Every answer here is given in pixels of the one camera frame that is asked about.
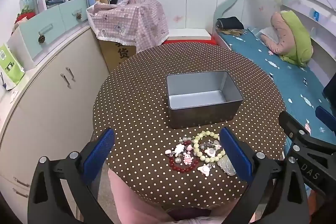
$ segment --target person's leg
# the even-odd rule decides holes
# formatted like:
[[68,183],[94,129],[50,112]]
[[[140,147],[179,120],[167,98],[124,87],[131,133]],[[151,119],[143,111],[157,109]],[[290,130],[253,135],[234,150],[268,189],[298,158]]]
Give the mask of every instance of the person's leg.
[[122,224],[159,224],[174,221],[163,209],[144,202],[119,176],[109,169],[111,189]]

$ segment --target cabinet door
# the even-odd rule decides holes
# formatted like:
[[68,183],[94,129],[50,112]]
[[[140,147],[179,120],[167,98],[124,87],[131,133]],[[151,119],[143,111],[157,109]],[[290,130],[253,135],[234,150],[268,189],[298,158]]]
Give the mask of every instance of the cabinet door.
[[27,224],[28,191],[15,186],[0,176],[0,192],[17,218],[23,224]]
[[107,76],[97,39],[87,30],[44,68],[21,98],[1,143],[0,174],[31,184],[40,157],[57,160],[80,152],[93,133],[92,109]]

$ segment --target floor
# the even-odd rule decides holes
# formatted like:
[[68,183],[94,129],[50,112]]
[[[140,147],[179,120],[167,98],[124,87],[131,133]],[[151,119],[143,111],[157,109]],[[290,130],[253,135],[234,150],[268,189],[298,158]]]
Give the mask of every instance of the floor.
[[109,216],[109,218],[113,221],[114,224],[121,224],[117,214],[116,205],[114,203],[108,171],[109,171],[108,165],[104,164],[100,178],[98,203],[103,208],[105,213]]

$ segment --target pink checkered cloth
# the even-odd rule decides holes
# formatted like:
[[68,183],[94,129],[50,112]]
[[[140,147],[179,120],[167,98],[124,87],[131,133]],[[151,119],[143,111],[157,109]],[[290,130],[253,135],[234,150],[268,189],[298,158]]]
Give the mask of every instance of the pink checkered cloth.
[[169,35],[166,16],[157,0],[97,2],[87,10],[89,24],[99,40],[136,46],[136,52],[161,45]]

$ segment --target brown tablecloth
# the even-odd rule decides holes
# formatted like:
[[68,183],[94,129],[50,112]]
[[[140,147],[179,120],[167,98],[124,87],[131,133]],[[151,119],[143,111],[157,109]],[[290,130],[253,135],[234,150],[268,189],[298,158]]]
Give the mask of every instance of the brown tablecloth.
[[[244,101],[229,122],[174,130],[168,126],[167,74],[226,70]],[[246,183],[228,176],[217,165],[205,177],[194,169],[178,173],[164,154],[183,136],[229,126],[255,151],[279,159],[284,133],[278,115],[285,110],[273,80],[242,55],[203,43],[174,43],[145,50],[119,65],[102,85],[93,108],[96,137],[115,131],[107,163],[135,192],[162,206],[209,208],[238,198]]]

